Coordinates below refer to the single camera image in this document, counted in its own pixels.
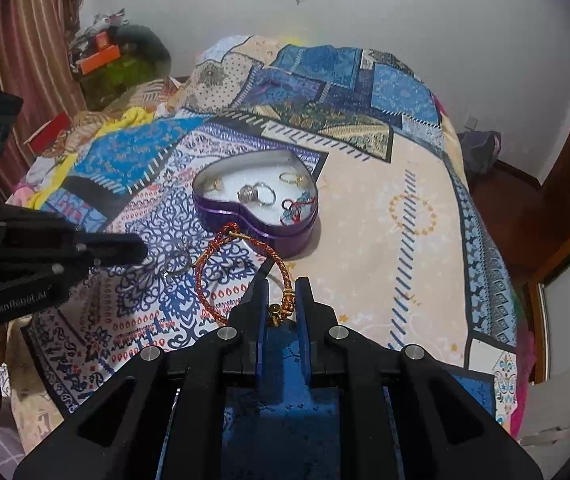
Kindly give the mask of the red white box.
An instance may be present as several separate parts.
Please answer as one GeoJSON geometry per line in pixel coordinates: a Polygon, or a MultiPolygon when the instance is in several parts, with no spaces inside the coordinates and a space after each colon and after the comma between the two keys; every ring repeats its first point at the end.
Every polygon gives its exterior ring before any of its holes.
{"type": "Polygon", "coordinates": [[[58,136],[71,125],[69,115],[62,112],[43,124],[24,141],[34,156],[42,155],[53,146],[58,136]]]}

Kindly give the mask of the green covered side table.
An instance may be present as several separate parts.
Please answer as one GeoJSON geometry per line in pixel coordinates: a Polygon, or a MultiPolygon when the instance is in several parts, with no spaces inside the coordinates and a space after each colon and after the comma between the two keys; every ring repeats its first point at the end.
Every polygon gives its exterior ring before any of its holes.
{"type": "Polygon", "coordinates": [[[168,60],[151,62],[136,55],[123,55],[87,75],[78,78],[86,108],[102,110],[123,93],[144,82],[166,77],[171,68],[168,60]]]}

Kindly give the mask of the purple heart tin box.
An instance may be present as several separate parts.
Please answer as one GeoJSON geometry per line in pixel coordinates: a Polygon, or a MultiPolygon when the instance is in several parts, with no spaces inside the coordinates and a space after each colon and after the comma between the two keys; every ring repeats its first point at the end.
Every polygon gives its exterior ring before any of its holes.
{"type": "Polygon", "coordinates": [[[224,157],[201,169],[192,183],[203,227],[219,231],[234,223],[245,235],[283,258],[306,250],[319,211],[313,170],[288,148],[224,157]]]}

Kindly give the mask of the patchwork blue quilt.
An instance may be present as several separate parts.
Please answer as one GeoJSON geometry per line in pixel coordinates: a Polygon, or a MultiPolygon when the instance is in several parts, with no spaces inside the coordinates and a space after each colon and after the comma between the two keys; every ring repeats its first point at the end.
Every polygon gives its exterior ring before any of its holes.
{"type": "Polygon", "coordinates": [[[35,315],[66,419],[20,479],[516,479],[506,268],[424,84],[375,50],[246,37],[175,119],[96,136],[29,200],[140,234],[35,315]]]}

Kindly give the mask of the orange box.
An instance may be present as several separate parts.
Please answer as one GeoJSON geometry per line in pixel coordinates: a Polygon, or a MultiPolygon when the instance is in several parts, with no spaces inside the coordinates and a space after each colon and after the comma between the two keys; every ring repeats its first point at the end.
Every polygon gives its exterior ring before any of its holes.
{"type": "Polygon", "coordinates": [[[120,56],[121,53],[119,47],[117,44],[112,44],[111,46],[99,50],[87,58],[81,58],[81,60],[76,63],[76,66],[79,67],[79,71],[82,75],[87,75],[112,61],[116,61],[120,56]]]}

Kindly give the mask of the striped brown curtain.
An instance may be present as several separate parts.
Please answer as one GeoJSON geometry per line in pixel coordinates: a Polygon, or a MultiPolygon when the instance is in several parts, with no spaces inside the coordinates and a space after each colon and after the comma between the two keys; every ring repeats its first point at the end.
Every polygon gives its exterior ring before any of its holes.
{"type": "Polygon", "coordinates": [[[44,122],[86,109],[68,46],[80,29],[83,0],[0,0],[0,90],[23,99],[0,156],[0,200],[34,161],[27,138],[44,122]]]}

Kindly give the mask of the dark bag on floor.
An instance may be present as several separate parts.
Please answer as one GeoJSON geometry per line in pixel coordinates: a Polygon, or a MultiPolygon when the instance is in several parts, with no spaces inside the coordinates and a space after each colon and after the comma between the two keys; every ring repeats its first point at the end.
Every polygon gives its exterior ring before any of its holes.
{"type": "Polygon", "coordinates": [[[468,130],[458,134],[465,174],[477,177],[486,174],[497,161],[502,145],[501,133],[494,130],[468,130]]]}

